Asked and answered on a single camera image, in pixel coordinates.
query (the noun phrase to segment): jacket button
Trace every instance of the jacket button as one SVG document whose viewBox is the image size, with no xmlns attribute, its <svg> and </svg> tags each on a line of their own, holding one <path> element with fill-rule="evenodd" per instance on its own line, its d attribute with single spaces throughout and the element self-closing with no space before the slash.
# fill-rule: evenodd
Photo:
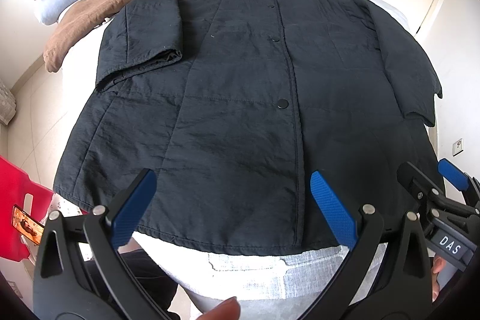
<svg viewBox="0 0 480 320">
<path fill-rule="evenodd" d="M 289 101 L 286 99 L 279 99 L 277 102 L 277 106 L 279 109 L 286 109 L 289 106 Z"/>
</svg>

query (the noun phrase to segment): wall socket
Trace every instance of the wall socket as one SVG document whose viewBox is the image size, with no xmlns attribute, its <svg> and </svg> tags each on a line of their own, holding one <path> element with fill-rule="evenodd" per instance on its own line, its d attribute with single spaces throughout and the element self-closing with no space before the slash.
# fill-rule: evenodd
<svg viewBox="0 0 480 320">
<path fill-rule="evenodd" d="M 458 155 L 460 152 L 463 151 L 463 139 L 456 141 L 453 143 L 453 156 Z"/>
</svg>

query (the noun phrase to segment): human hand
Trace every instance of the human hand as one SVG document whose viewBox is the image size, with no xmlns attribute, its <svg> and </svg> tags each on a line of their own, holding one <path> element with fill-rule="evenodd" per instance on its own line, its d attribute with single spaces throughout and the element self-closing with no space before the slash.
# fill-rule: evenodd
<svg viewBox="0 0 480 320">
<path fill-rule="evenodd" d="M 433 267 L 431 268 L 431 301 L 434 302 L 440 294 L 440 285 L 437 282 L 437 275 L 443 270 L 447 261 L 435 255 L 433 259 Z"/>
<path fill-rule="evenodd" d="M 236 297 L 229 298 L 197 320 L 239 320 L 240 304 Z"/>
</svg>

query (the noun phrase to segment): phone screen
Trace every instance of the phone screen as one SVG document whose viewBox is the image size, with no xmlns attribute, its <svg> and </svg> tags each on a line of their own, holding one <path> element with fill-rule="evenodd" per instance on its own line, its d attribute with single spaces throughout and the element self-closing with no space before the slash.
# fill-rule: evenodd
<svg viewBox="0 0 480 320">
<path fill-rule="evenodd" d="M 11 225 L 23 236 L 39 246 L 44 230 L 43 225 L 32 219 L 17 205 L 14 206 L 13 213 Z"/>
</svg>

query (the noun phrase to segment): red chair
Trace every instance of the red chair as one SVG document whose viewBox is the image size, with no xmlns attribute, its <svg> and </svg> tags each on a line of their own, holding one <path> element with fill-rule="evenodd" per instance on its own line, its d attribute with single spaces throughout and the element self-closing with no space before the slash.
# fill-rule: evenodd
<svg viewBox="0 0 480 320">
<path fill-rule="evenodd" d="M 20 241 L 20 232 L 11 225 L 13 206 L 23 209 L 26 194 L 33 196 L 30 216 L 40 221 L 45 217 L 53 192 L 32 182 L 25 171 L 0 156 L 0 257 L 15 262 L 30 255 L 26 245 Z"/>
</svg>

